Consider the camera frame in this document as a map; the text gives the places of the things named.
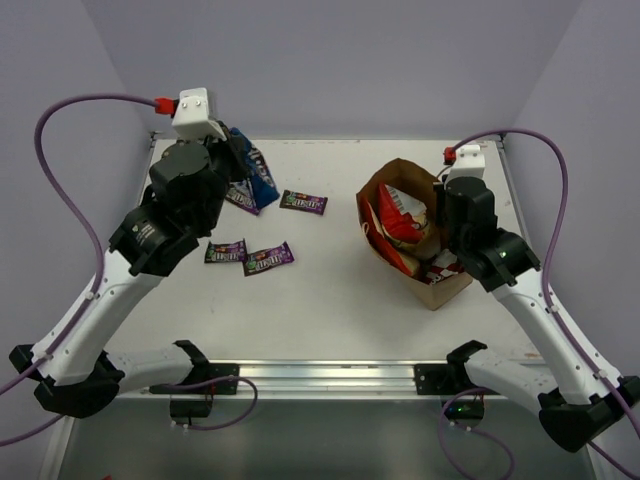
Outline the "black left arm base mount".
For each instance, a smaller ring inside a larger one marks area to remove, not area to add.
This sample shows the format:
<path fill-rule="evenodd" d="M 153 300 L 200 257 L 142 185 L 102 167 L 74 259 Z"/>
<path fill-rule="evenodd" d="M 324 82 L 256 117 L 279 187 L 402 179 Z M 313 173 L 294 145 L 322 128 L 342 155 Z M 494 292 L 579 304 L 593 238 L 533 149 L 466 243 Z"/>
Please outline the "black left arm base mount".
<path fill-rule="evenodd" d="M 237 376 L 240 365 L 237 363 L 209 363 L 206 367 L 189 375 L 181 386 L 198 385 L 198 388 L 178 389 L 175 386 L 154 385 L 149 388 L 153 395 L 168 395 L 169 415 L 176 422 L 193 424 L 196 420 L 207 418 L 216 395 L 235 395 L 238 381 L 225 380 L 211 384 L 213 379 Z"/>

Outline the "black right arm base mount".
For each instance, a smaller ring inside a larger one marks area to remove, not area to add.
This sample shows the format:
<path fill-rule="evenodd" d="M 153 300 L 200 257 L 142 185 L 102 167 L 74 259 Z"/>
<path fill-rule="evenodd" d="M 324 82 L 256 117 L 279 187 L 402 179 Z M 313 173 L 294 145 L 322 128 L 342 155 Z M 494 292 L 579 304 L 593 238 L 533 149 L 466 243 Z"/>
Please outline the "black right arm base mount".
<path fill-rule="evenodd" d="M 476 340 L 466 342 L 446 356 L 445 363 L 418 363 L 413 366 L 413 380 L 418 395 L 452 397 L 463 391 L 476 388 L 464 364 L 472 354 L 486 350 L 487 346 Z M 456 400 L 446 410 L 449 421 L 475 426 L 484 417 L 484 395 L 476 393 L 471 400 Z"/>

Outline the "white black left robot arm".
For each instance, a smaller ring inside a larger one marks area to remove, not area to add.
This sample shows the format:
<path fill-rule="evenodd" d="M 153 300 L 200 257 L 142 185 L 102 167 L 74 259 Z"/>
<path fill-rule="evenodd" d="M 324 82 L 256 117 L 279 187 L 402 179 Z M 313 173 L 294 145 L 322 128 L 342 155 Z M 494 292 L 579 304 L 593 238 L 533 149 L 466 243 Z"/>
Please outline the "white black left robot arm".
<path fill-rule="evenodd" d="M 245 142 L 180 140 L 149 170 L 150 183 L 109 240 L 99 270 L 55 328 L 9 358 L 36 381 L 34 396 L 51 413 L 87 418 L 118 395 L 146 387 L 193 393 L 213 375 L 192 342 L 177 340 L 151 352 L 107 352 L 136 305 L 211 235 L 231 183 L 250 174 Z"/>

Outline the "brown m&m's packet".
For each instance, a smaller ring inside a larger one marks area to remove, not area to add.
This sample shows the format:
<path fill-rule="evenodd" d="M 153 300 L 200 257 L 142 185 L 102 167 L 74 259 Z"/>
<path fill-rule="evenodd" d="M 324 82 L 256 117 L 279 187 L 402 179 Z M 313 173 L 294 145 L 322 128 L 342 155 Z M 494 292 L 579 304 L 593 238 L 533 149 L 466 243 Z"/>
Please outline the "brown m&m's packet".
<path fill-rule="evenodd" d="M 232 243 L 215 244 L 209 242 L 204 255 L 205 264 L 244 262 L 247 246 L 244 239 Z"/>
<path fill-rule="evenodd" d="M 294 261 L 295 257 L 288 243 L 283 242 L 277 247 L 248 253 L 243 262 L 243 273 L 245 277 L 250 277 Z"/>
<path fill-rule="evenodd" d="M 280 199 L 279 207 L 323 216 L 327 203 L 327 197 L 285 189 Z"/>
<path fill-rule="evenodd" d="M 254 216 L 258 216 L 260 213 L 249 180 L 231 182 L 225 199 L 232 205 Z"/>

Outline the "brown M&M's packet front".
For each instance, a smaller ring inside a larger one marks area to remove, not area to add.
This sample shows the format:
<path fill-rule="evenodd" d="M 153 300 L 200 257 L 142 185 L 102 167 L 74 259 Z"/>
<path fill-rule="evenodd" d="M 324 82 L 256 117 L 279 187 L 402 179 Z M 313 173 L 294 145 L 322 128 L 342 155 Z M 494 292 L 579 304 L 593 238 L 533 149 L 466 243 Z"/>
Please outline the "brown M&M's packet front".
<path fill-rule="evenodd" d="M 209 242 L 204 255 L 205 264 L 244 262 L 247 246 L 244 239 L 232 243 L 215 244 Z"/>

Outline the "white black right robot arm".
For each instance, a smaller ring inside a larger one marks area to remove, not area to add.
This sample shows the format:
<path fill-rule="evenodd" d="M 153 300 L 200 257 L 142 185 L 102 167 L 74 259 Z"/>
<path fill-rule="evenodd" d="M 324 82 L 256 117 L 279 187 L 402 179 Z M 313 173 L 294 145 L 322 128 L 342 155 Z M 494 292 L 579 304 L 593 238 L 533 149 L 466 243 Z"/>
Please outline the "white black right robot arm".
<path fill-rule="evenodd" d="M 512 315 L 549 369 L 537 372 L 469 341 L 448 354 L 447 384 L 509 398 L 558 446 L 579 451 L 638 404 L 638 377 L 622 375 L 544 291 L 540 260 L 521 236 L 498 226 L 494 194 L 482 179 L 461 176 L 434 190 L 437 220 L 465 272 Z"/>

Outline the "blue snack packet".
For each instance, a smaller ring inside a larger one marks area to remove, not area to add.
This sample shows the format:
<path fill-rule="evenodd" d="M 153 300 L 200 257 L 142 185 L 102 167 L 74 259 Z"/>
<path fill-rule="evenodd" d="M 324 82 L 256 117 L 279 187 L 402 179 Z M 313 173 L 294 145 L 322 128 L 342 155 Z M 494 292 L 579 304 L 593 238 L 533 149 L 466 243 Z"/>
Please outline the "blue snack packet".
<path fill-rule="evenodd" d="M 279 199 L 280 193 L 262 152 L 238 128 L 230 132 L 244 142 L 246 162 L 251 169 L 251 193 L 258 210 L 261 210 Z"/>

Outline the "brown paper bag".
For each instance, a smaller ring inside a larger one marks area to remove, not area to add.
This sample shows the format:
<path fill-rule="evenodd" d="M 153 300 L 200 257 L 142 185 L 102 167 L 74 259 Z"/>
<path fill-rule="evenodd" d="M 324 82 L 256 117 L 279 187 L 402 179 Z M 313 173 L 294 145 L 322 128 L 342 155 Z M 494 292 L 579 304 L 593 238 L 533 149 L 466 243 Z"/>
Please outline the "brown paper bag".
<path fill-rule="evenodd" d="M 373 254 L 387 269 L 392 271 L 406 289 L 412 292 L 425 306 L 431 311 L 435 311 L 449 302 L 458 295 L 466 287 L 468 287 L 473 279 L 470 275 L 462 272 L 456 276 L 449 277 L 435 285 L 427 285 L 424 282 L 426 268 L 420 266 L 418 275 L 410 278 L 397 269 L 389 265 L 370 245 L 365 235 L 363 220 L 359 212 L 358 201 L 361 197 L 365 197 L 374 207 L 378 214 L 378 194 L 377 187 L 380 183 L 389 184 L 399 190 L 409 194 L 410 196 L 422 201 L 427 207 L 427 216 L 429 219 L 434 218 L 436 196 L 433 191 L 433 183 L 437 182 L 434 175 L 423 169 L 419 165 L 404 159 L 394 159 L 387 162 L 376 173 L 372 175 L 370 180 L 356 194 L 356 204 L 358 209 L 358 221 L 361 231 L 366 238 L 366 242 Z"/>

